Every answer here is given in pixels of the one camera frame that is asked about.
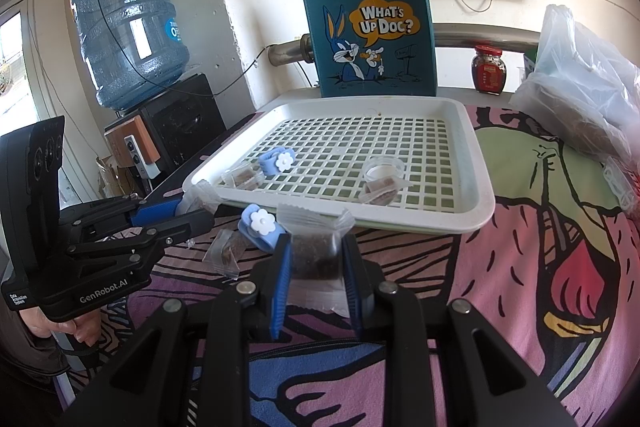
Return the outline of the left hand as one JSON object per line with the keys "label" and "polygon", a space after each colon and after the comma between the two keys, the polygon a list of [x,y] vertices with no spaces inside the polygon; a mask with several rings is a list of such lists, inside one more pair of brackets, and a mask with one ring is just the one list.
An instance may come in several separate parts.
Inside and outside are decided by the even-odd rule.
{"label": "left hand", "polygon": [[78,343],[92,347],[101,336],[102,317],[99,310],[61,323],[50,321],[39,308],[21,310],[20,315],[27,328],[39,338],[48,338],[53,333],[63,333],[73,335]]}

